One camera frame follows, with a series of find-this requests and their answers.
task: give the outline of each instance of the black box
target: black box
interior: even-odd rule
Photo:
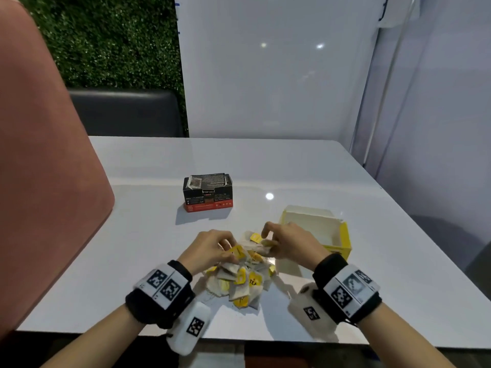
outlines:
[[[234,206],[232,179],[225,173],[200,174],[184,178],[184,209],[187,212]]]

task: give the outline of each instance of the pile of tea bags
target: pile of tea bags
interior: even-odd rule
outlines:
[[[249,236],[246,233],[245,236],[250,240],[241,241],[230,249],[239,264],[222,263],[208,269],[206,289],[216,297],[228,296],[240,309],[248,306],[258,309],[261,293],[269,289],[275,274],[274,264],[258,252],[267,254],[274,243],[261,240],[259,234]]]

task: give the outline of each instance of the red label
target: red label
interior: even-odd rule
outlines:
[[[190,205],[186,205],[186,203],[184,203],[184,209],[187,212],[199,212],[202,210],[231,208],[233,206],[234,206],[234,201],[232,199],[216,201],[213,203],[201,203],[201,204],[190,204]]]

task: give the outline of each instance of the whiteboard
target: whiteboard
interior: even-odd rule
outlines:
[[[176,0],[189,135],[349,147],[385,0]]]

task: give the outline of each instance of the cardboard box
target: cardboard box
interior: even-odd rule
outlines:
[[[184,178],[184,209],[187,212],[234,206],[232,179],[225,173],[199,174]]]
[[[330,210],[288,205],[283,211],[280,223],[294,222],[306,229],[331,252],[340,253],[345,260],[351,252],[348,225],[336,218]]]

